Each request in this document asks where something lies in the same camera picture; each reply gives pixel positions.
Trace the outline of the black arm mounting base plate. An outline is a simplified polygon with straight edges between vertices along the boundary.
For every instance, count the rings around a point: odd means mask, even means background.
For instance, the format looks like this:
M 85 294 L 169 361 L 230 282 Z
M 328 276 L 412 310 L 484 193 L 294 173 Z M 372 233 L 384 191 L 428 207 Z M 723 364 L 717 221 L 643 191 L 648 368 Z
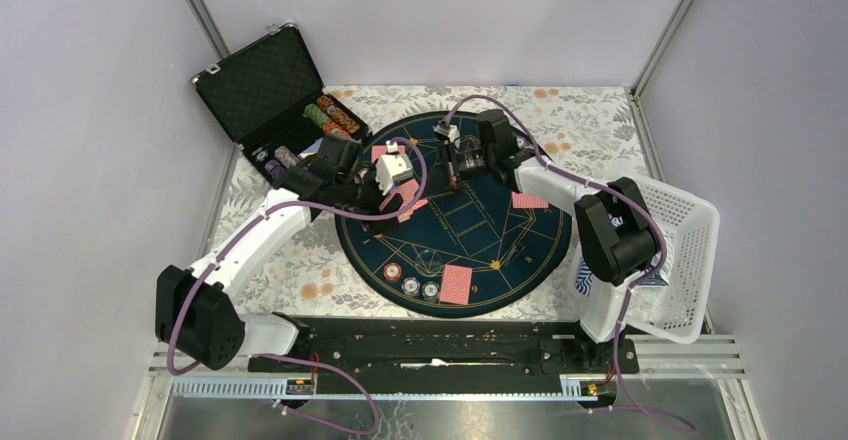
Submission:
M 596 344 L 572 322 L 304 317 L 287 364 L 235 358 L 251 374 L 309 374 L 307 361 L 348 372 L 372 394 L 546 394 L 562 375 L 603 383 L 635 374 L 633 341 Z

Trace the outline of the red backed card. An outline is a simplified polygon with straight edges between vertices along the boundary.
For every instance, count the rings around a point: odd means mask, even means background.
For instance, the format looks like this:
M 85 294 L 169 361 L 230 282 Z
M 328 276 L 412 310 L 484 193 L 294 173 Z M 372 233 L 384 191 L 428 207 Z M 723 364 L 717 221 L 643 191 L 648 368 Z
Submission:
M 512 207 L 516 209 L 547 209 L 549 203 L 546 200 L 533 195 L 513 192 L 511 195 Z
M 405 153 L 404 145 L 383 144 L 371 148 L 371 163 L 376 165 L 384 156 L 389 163 L 395 162 Z
M 448 264 L 441 279 L 439 301 L 467 305 L 470 299 L 473 270 L 470 267 Z

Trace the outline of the red backed card bottom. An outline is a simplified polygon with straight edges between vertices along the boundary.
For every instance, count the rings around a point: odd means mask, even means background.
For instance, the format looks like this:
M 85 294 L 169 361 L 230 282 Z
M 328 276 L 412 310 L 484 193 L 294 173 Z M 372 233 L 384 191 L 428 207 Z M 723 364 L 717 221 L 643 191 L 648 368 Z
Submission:
M 441 279 L 439 301 L 467 305 L 470 299 L 473 270 L 470 267 L 448 264 Z

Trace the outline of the red chip stack bottom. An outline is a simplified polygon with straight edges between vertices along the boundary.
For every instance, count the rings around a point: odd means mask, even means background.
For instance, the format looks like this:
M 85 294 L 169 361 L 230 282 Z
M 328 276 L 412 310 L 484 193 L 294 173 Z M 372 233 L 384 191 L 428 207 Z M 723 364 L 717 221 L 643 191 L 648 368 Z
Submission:
M 388 282 L 398 282 L 403 278 L 403 269 L 399 263 L 389 262 L 383 267 L 383 277 Z

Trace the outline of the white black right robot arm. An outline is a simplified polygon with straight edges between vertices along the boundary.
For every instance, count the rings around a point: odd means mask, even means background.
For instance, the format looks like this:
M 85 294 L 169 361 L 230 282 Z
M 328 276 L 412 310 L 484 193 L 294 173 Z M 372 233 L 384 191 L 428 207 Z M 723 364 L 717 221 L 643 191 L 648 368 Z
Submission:
M 593 280 L 573 346 L 575 362 L 597 372 L 613 358 L 610 343 L 624 329 L 630 288 L 661 270 L 667 243 L 636 182 L 603 183 L 556 165 L 507 109 L 475 114 L 476 148 L 462 151 L 449 111 L 433 127 L 450 180 L 489 175 L 512 191 L 546 201 L 576 223 L 579 247 Z

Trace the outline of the blue yellow chip stack bottom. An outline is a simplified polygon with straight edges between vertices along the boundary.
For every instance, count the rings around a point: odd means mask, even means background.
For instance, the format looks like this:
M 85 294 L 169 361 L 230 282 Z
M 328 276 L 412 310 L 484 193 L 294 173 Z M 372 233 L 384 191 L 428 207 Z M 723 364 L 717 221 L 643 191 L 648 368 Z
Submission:
M 420 289 L 421 297 L 427 302 L 437 302 L 440 299 L 441 285 L 434 281 L 424 283 Z

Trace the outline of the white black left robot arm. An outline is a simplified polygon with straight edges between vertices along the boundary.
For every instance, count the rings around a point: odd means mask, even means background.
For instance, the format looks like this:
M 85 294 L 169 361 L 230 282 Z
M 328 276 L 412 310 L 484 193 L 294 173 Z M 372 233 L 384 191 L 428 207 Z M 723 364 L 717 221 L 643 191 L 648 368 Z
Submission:
M 166 344 L 166 367 L 179 376 L 203 365 L 219 370 L 239 355 L 266 356 L 296 371 L 309 361 L 310 345 L 297 327 L 275 314 L 240 315 L 235 299 L 259 268 L 315 216 L 376 224 L 395 220 L 410 205 L 379 214 L 337 208 L 335 202 L 311 202 L 284 188 L 272 190 L 253 217 L 221 246 L 189 268 L 169 266 L 156 289 L 156 335 Z

